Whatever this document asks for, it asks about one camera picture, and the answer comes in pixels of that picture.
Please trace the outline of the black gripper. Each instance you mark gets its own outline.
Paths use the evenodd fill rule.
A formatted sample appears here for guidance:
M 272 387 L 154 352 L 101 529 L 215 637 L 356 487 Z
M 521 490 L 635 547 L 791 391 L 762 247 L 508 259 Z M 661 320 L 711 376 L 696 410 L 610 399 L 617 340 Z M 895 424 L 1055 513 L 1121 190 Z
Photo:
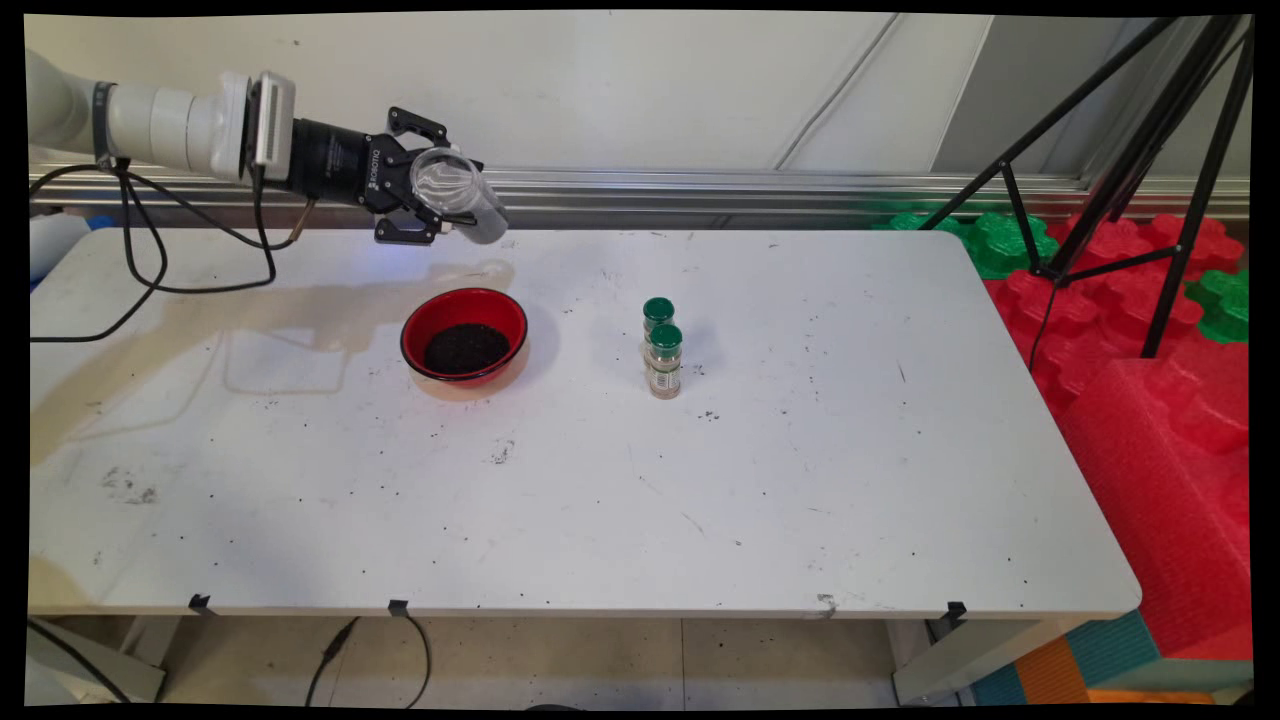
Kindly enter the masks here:
M 379 243 L 429 247 L 445 232 L 430 208 L 410 209 L 410 152 L 449 149 L 447 128 L 404 108 L 387 111 L 385 135 L 366 135 L 296 119 L 291 135 L 291 192 L 375 214 Z

